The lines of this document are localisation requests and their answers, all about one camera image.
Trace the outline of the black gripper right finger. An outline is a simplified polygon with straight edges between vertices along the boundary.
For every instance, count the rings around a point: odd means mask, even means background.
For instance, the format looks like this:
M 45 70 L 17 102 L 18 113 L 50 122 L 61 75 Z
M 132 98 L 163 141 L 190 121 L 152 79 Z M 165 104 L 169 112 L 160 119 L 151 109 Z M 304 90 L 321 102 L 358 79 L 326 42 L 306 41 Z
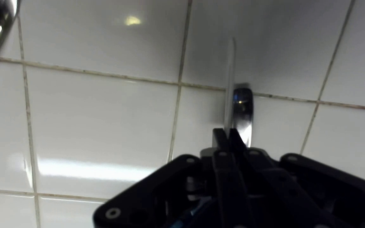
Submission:
M 264 150 L 247 147 L 236 129 L 230 131 L 232 152 L 239 157 L 250 185 L 270 202 L 265 219 L 277 228 L 315 228 L 318 205 L 288 171 Z

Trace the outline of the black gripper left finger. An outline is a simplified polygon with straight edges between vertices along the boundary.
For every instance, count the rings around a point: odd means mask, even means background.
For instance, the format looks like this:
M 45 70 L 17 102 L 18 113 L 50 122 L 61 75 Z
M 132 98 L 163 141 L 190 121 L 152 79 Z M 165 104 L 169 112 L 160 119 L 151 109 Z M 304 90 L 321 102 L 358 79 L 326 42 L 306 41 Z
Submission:
M 242 183 L 233 148 L 222 128 L 213 131 L 213 146 L 216 152 L 212 156 L 212 165 L 222 228 L 250 228 L 246 186 Z

